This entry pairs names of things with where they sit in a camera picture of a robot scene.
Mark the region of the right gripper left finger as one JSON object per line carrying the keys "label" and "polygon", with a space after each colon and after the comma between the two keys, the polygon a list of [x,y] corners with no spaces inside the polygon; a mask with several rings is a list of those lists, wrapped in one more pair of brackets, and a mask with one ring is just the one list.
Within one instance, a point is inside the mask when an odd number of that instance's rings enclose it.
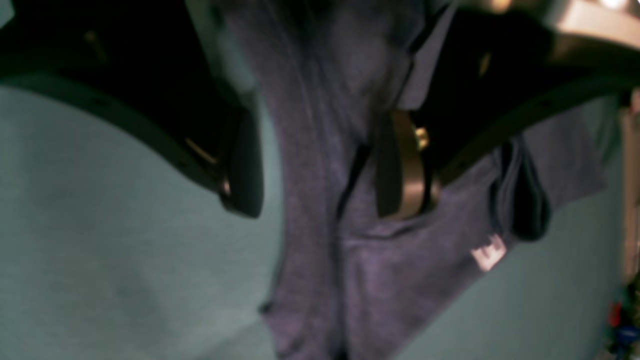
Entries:
{"label": "right gripper left finger", "polygon": [[230,212],[264,201],[258,123],[216,68],[188,0],[12,0],[1,83],[89,112],[154,150]]}

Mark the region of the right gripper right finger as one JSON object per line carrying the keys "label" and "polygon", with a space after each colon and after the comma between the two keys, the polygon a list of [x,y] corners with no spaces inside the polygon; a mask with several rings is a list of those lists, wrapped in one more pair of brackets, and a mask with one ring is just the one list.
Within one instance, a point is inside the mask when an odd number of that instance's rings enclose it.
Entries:
{"label": "right gripper right finger", "polygon": [[517,133],[639,86],[637,7],[455,7],[382,123],[377,213],[412,218]]}

